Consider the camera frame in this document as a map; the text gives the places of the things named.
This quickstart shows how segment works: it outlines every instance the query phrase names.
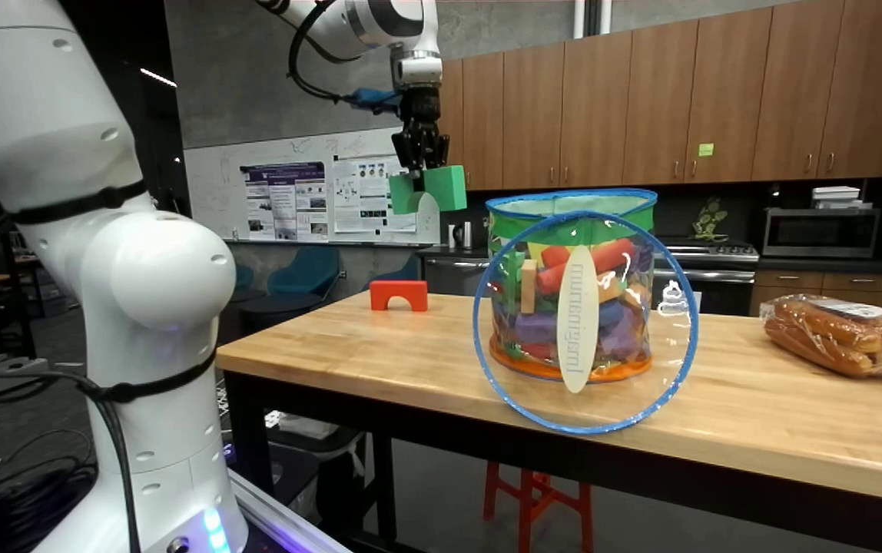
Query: red toy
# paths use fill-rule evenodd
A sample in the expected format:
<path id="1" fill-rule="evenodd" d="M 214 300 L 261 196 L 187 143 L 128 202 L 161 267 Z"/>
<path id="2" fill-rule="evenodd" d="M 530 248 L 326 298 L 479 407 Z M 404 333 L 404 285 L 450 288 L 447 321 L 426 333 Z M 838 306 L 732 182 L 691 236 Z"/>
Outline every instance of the red toy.
<path id="1" fill-rule="evenodd" d="M 387 310 L 393 296 L 406 298 L 413 310 L 426 310 L 432 296 L 423 280 L 373 280 L 373 310 Z"/>

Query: black metal frame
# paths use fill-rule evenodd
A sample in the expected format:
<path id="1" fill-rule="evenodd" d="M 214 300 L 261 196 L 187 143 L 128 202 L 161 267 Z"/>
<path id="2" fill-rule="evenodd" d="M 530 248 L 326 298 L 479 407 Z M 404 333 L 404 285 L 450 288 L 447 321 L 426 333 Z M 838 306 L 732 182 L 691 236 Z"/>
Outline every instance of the black metal frame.
<path id="1" fill-rule="evenodd" d="M 602 488 L 617 488 L 735 520 L 882 551 L 882 497 L 818 488 L 665 455 L 628 451 L 617 446 L 568 438 L 536 426 L 503 426 L 233 372 L 228 372 L 226 382 L 238 446 L 233 469 L 239 469 L 261 488 L 272 488 L 264 446 L 269 410 L 373 431 L 378 531 L 384 542 L 398 537 L 390 436 L 399 436 L 409 442 L 533 467 Z"/>

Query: table leg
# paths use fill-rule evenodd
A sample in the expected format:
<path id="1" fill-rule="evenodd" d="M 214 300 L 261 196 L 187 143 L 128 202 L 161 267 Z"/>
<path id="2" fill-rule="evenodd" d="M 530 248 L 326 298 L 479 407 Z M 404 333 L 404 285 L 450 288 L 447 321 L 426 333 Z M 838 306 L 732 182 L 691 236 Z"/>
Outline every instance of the table leg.
<path id="1" fill-rule="evenodd" d="M 376 496 L 378 496 L 378 536 L 398 542 L 398 476 L 390 458 L 390 436 L 373 434 L 376 450 Z"/>
<path id="2" fill-rule="evenodd" d="M 273 473 L 269 458 L 269 434 L 264 434 L 264 397 L 258 393 L 258 382 L 228 372 L 228 415 L 232 415 L 232 438 L 233 438 L 233 469 L 244 473 L 253 486 L 273 496 Z"/>

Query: wooden cabinet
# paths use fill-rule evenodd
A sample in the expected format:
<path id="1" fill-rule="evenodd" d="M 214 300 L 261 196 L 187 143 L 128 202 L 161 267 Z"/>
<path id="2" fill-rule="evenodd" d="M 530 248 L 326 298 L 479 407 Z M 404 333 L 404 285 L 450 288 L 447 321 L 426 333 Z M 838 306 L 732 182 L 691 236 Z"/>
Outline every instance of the wooden cabinet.
<path id="1" fill-rule="evenodd" d="M 823 130 L 823 174 L 882 174 L 882 2 L 845 0 Z"/>
<path id="2" fill-rule="evenodd" d="M 697 26 L 688 182 L 750 182 L 770 38 L 773 9 Z"/>
<path id="3" fill-rule="evenodd" d="M 629 33 L 563 47 L 563 178 L 617 185 L 625 174 Z"/>
<path id="4" fill-rule="evenodd" d="M 828 275 L 820 288 L 834 298 L 882 303 L 882 275 Z"/>
<path id="5" fill-rule="evenodd" d="M 467 172 L 467 192 L 501 192 L 501 138 L 503 138 L 503 101 L 501 101 L 501 64 L 503 57 L 483 57 L 461 62 L 461 124 L 458 136 L 450 136 L 453 156 Z"/>
<path id="6" fill-rule="evenodd" d="M 629 33 L 625 182 L 687 182 L 697 22 Z"/>
<path id="7" fill-rule="evenodd" d="M 882 2 L 776 7 L 752 178 L 882 174 Z"/>
<path id="8" fill-rule="evenodd" d="M 503 51 L 503 187 L 559 187 L 563 47 Z"/>
<path id="9" fill-rule="evenodd" d="M 752 178 L 820 174 L 838 22 L 843 0 L 801 0 L 776 9 Z"/>
<path id="10" fill-rule="evenodd" d="M 757 270 L 750 314 L 780 296 L 831 296 L 882 306 L 882 275 Z"/>
<path id="11" fill-rule="evenodd" d="M 880 178 L 882 2 L 795 0 L 450 62 L 443 130 L 470 192 Z"/>
<path id="12" fill-rule="evenodd" d="M 464 159 L 464 62 L 443 62 L 443 85 L 441 85 L 441 133 L 450 138 L 447 159 Z"/>

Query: ceiling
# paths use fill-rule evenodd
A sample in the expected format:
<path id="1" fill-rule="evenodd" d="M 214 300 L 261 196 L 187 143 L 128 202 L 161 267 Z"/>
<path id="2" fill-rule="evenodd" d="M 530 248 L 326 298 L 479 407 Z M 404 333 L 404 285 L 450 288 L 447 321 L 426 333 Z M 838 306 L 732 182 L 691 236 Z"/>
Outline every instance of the ceiling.
<path id="1" fill-rule="evenodd" d="M 163 0 L 62 0 L 62 7 L 94 58 L 172 73 Z"/>

